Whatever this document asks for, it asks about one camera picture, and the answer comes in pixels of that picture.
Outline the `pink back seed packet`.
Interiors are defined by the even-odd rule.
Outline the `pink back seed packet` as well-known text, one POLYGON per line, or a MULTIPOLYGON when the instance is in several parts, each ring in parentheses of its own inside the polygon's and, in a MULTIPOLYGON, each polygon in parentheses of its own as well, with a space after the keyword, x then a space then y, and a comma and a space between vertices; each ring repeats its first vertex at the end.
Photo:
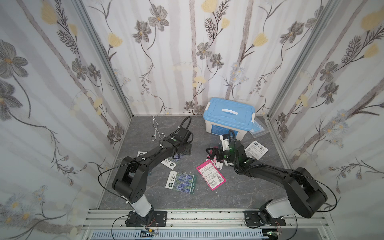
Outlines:
POLYGON ((218 171, 210 160, 206 160, 204 163, 196 167, 196 169, 212 191, 227 182, 224 176, 218 171))

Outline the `lavender seed packet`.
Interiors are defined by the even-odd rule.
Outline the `lavender seed packet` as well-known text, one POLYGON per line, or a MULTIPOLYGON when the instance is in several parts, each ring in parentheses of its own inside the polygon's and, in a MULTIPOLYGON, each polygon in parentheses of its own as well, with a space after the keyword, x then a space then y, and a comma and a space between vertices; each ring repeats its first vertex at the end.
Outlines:
POLYGON ((175 154, 171 157, 171 161, 175 164, 177 164, 181 159, 183 158, 183 155, 181 154, 175 154))
POLYGON ((177 192, 193 194, 196 186, 196 175, 170 171, 165 188, 177 192))

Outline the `white cosmos seed packet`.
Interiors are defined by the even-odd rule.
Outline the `white cosmos seed packet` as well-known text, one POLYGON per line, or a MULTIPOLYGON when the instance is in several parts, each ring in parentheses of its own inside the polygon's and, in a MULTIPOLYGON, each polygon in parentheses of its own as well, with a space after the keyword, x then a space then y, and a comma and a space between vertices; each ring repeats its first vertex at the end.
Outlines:
POLYGON ((249 158, 260 160, 268 152, 268 149, 257 141, 253 141, 245 148, 245 153, 249 158))

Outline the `hollyhock pink flower packet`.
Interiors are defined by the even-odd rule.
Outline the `hollyhock pink flower packet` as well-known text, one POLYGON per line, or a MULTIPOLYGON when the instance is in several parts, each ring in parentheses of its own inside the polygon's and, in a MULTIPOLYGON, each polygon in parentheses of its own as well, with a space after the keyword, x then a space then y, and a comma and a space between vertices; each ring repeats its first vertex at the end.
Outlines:
POLYGON ((211 163, 215 166, 216 169, 218 169, 220 171, 223 169, 223 163, 219 162, 219 160, 218 160, 214 150, 208 150, 207 160, 210 160, 211 163))

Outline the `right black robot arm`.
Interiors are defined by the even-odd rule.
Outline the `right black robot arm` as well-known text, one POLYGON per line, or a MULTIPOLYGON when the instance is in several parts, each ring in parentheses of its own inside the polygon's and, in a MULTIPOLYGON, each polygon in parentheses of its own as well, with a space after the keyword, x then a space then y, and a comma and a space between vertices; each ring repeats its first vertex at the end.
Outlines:
POLYGON ((268 151, 257 141, 247 147, 234 137, 234 131, 221 135, 219 147, 207 148, 208 160, 218 160, 233 167, 235 173, 258 178, 283 188, 286 196, 264 203, 257 213, 245 214, 245 223, 251 227, 270 226, 288 215, 309 219, 326 203, 328 196, 320 182, 304 168, 285 169, 268 165, 260 158, 268 151))

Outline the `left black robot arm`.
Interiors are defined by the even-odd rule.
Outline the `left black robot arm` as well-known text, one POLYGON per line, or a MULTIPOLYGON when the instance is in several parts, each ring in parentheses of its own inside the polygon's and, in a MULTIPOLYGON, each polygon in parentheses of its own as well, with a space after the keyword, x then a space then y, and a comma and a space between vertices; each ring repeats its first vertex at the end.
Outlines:
POLYGON ((149 172, 175 154, 190 155, 194 135, 189 130, 192 118, 186 117, 178 128, 159 145, 142 156, 122 160, 112 183, 113 190, 133 208, 129 220, 148 225, 154 219, 154 207, 145 196, 149 172))

